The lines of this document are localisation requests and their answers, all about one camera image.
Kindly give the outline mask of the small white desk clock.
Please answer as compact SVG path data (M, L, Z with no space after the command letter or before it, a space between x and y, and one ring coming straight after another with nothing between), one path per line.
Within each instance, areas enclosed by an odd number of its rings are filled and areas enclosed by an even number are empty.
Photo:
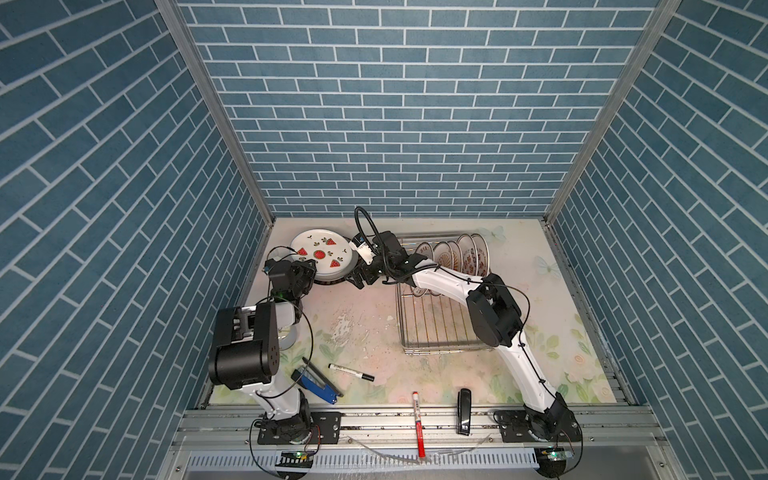
M298 338L298 328L296 325L281 327L278 330L278 343L281 351L290 349Z

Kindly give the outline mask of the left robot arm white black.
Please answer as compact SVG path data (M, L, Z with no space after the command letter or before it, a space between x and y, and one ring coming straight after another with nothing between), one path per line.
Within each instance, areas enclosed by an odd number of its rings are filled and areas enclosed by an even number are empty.
M259 432L278 444L306 442L314 430L308 401L293 380L280 372L279 332L304 317L301 300L311 290L316 262L269 259L264 270L270 291L252 306L217 312L208 354L208 376L256 399L264 408Z

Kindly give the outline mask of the black white marker pen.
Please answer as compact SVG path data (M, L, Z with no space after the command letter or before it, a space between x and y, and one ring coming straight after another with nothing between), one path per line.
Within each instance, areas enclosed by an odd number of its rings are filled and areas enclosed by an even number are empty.
M355 369L352 369L352 368L349 368L349 367L346 367L346 366L341 366L341 365L338 365L338 364L329 363L328 364L328 368L333 370L333 371L338 371L338 372L342 372L342 373L354 376L354 377L359 378L359 379L364 380L364 381L368 381L368 382L374 382L375 381L375 377L373 375L368 374L368 373L364 373L364 372L361 372L361 371L358 371L358 370L355 370Z

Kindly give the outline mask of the aluminium corner post left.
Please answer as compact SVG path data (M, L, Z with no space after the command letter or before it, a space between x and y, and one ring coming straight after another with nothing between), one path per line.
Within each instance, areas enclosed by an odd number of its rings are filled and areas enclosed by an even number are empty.
M185 22L178 2L157 0L155 4L256 207L264 217L266 225L271 228L275 220L274 215L258 186L255 175L207 71L191 31Z

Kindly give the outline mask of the red rim white plate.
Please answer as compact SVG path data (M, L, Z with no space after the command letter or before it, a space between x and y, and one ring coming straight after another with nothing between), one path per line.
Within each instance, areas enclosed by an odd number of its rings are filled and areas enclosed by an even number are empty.
M469 234L462 234L457 239L461 253L461 272L470 276L477 274L478 251L474 239Z

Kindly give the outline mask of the watermelon print plate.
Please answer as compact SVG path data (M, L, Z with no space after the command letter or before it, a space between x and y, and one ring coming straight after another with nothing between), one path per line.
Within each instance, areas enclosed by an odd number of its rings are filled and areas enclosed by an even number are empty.
M359 256L343 235L327 229L310 229L299 233L290 247L301 260L314 260L318 264L336 267L356 265Z

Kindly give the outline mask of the aluminium corner post right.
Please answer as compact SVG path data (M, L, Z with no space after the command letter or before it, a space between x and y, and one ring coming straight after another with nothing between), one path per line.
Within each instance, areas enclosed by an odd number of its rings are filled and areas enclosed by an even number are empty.
M592 156L603 140L611 122L623 105L630 89L650 58L662 33L668 27L680 4L680 0L661 0L657 3L638 39L637 45L632 49L619 77L613 85L605 105L597 115L591 130L585 136L584 142L574 157L574 161L567 174L564 176L561 186L546 209L543 216L546 225L553 225L562 212L568 197L591 162Z

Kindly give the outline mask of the aluminium corner post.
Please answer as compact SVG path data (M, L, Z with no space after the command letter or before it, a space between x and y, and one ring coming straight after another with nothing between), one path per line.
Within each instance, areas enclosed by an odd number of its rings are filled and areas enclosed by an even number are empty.
M592 156L603 140L611 122L623 105L630 89L650 58L662 33L668 27L680 4L680 0L661 0L657 3L638 39L637 45L632 49L619 77L613 85L605 105L597 115L591 130L585 136L584 142L574 157L574 161L567 174L564 176L561 186L546 209L543 216L546 225L553 225L562 212L568 197L591 162Z
M157 0L155 4L256 207L264 217L266 225L271 228L275 220L274 215L258 186L255 175L207 71L191 31L185 22L178 2Z

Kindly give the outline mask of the red white pen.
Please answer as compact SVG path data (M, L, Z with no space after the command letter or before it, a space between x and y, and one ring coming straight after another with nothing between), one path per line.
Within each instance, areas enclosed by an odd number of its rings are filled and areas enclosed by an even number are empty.
M420 396L417 391L412 392L412 405L413 405L413 413L414 413L418 459L420 461L423 461L426 459L426 449L425 449L425 443L424 443Z

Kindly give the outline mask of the sunburst red text plate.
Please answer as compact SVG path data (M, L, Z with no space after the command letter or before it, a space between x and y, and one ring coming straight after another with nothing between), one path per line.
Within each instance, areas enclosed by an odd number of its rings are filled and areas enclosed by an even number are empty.
M428 242L421 242L415 249L415 252L424 256L426 259L433 260L433 248Z

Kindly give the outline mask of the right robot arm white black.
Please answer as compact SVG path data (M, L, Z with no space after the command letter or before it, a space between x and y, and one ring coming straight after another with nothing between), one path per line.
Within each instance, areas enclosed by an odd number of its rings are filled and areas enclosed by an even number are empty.
M494 348L510 370L534 438L551 442L583 438L566 400L528 352L523 312L498 275L470 276L444 267L422 254L408 252L389 231L376 233L372 239L359 233L350 241L350 248L359 260L347 280L357 288L383 277L434 291L466 306L475 336Z

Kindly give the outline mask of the blue stapler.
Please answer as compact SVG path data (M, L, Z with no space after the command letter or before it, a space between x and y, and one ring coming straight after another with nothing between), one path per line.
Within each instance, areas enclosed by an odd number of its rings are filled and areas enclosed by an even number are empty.
M291 380L321 400L335 405L343 393L306 357L303 365L291 374Z

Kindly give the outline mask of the black rectangular remote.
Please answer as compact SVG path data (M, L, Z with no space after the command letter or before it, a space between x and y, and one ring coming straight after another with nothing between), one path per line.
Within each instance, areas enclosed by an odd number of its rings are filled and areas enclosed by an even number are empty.
M456 433L469 436L471 433L472 392L461 388L457 395Z

